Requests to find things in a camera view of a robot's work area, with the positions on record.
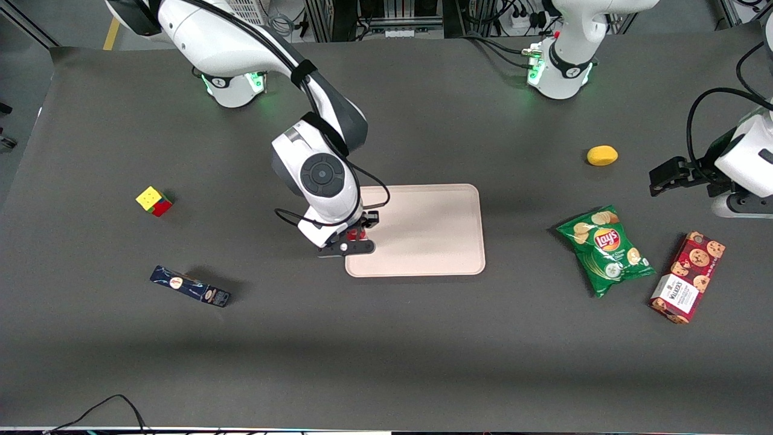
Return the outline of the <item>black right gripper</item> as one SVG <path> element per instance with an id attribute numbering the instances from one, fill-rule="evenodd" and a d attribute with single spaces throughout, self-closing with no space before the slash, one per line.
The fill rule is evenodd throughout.
<path id="1" fill-rule="evenodd" d="M 358 231 L 359 240 L 369 240 L 367 236 L 367 232 L 365 230 L 374 227 L 378 223 L 379 223 L 378 210 L 364 210 L 362 214 L 360 214 L 358 219 L 351 221 L 351 225 L 348 226 L 346 230 L 342 230 L 339 232 L 338 240 L 340 242 L 343 242 L 343 240 L 348 240 L 347 233 L 349 231 Z"/>

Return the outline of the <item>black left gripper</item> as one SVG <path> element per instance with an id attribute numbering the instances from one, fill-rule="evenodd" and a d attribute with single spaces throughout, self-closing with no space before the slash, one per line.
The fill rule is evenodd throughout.
<path id="1" fill-rule="evenodd" d="M 705 155 L 697 158 L 692 147 L 692 163 L 682 156 L 674 156 L 664 163 L 666 175 L 650 173 L 650 196 L 659 196 L 676 188 L 690 188 L 696 185 L 731 185 L 729 176 L 717 168 L 717 159 L 731 147 L 736 132 L 732 127 L 708 147 Z"/>

